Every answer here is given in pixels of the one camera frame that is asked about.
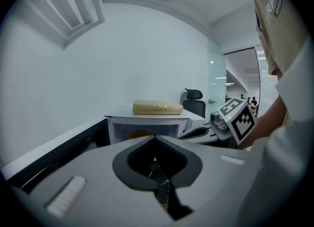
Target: white wall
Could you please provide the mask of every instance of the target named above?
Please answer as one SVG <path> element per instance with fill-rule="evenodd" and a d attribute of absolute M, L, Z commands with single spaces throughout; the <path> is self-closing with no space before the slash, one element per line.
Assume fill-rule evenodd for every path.
<path fill-rule="evenodd" d="M 247 99 L 248 93 L 241 86 L 239 85 L 227 86 L 226 95 L 228 96 L 228 98 L 234 98 L 234 97 L 240 98 L 241 94 L 243 94 L 244 98 Z"/>
<path fill-rule="evenodd" d="M 225 63 L 228 74 L 231 75 L 233 79 L 237 79 L 243 89 L 248 92 L 249 83 L 247 81 L 243 65 L 239 64 L 237 60 L 234 60 L 233 54 L 226 55 Z"/>
<path fill-rule="evenodd" d="M 217 45 L 229 53 L 260 44 L 256 31 L 256 15 L 253 4 L 248 4 L 212 24 Z"/>
<path fill-rule="evenodd" d="M 179 102 L 184 88 L 195 88 L 207 101 L 204 35 L 145 7 L 104 8 L 106 22 L 64 51 L 8 18 L 0 36 L 4 164 L 95 117 L 131 110 L 135 99 Z"/>
<path fill-rule="evenodd" d="M 227 86 L 227 96 L 228 98 L 241 97 L 243 94 L 244 98 L 247 100 L 248 97 L 251 97 L 250 100 L 253 100 L 253 97 L 257 100 L 257 103 L 260 103 L 260 85 L 259 84 L 249 84 L 249 92 L 239 85 Z"/>
<path fill-rule="evenodd" d="M 248 97 L 251 97 L 251 100 L 253 100 L 253 97 L 257 100 L 257 103 L 260 103 L 260 85 L 259 84 L 249 84 L 249 94 Z"/>

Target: gray panel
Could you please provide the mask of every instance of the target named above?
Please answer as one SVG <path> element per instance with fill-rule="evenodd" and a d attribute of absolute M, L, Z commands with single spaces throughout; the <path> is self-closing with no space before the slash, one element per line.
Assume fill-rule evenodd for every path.
<path fill-rule="evenodd" d="M 259 139 L 255 141 L 250 152 L 243 151 L 247 153 L 247 158 L 237 175 L 235 175 L 233 179 L 230 179 L 229 182 L 225 183 L 212 200 L 208 200 L 203 205 L 199 204 L 197 206 L 198 209 L 194 211 L 193 214 L 179 220 L 178 223 L 180 223 L 181 227 L 225 227 L 235 225 L 245 196 L 249 192 L 260 169 L 266 140 L 267 138 Z M 207 191 L 202 193 L 204 197 L 207 196 Z"/>
<path fill-rule="evenodd" d="M 203 162 L 202 172 L 194 183 L 188 188 L 176 190 L 180 202 L 193 210 L 213 199 L 243 168 L 243 165 L 222 160 L 223 155 L 245 162 L 250 154 L 249 151 L 203 146 L 178 139 L 172 139 L 172 142 L 193 151 Z"/>
<path fill-rule="evenodd" d="M 87 182 L 64 218 L 69 225 L 160 226 L 173 222 L 153 192 L 130 189 L 112 169 L 117 153 L 146 138 L 97 148 L 78 156 L 43 180 L 31 192 L 31 197 L 44 205 L 72 176 L 78 175 Z"/>

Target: person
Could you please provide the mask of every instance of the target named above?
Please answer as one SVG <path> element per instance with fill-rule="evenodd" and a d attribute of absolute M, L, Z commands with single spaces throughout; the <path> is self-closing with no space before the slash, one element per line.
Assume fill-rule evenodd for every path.
<path fill-rule="evenodd" d="M 260 108 L 260 105 L 258 104 L 256 107 L 255 118 L 257 118 L 257 116 L 259 114 L 259 108 Z"/>
<path fill-rule="evenodd" d="M 257 106 L 257 100 L 255 99 L 255 97 L 253 97 L 251 104 L 254 104 L 254 106 Z"/>
<path fill-rule="evenodd" d="M 257 31 L 264 49 L 270 75 L 278 80 L 299 55 L 307 38 L 307 29 L 290 0 L 254 0 Z M 256 127 L 240 144 L 251 146 L 256 139 L 268 137 L 274 130 L 290 122 L 280 96 L 268 111 L 258 118 Z"/>

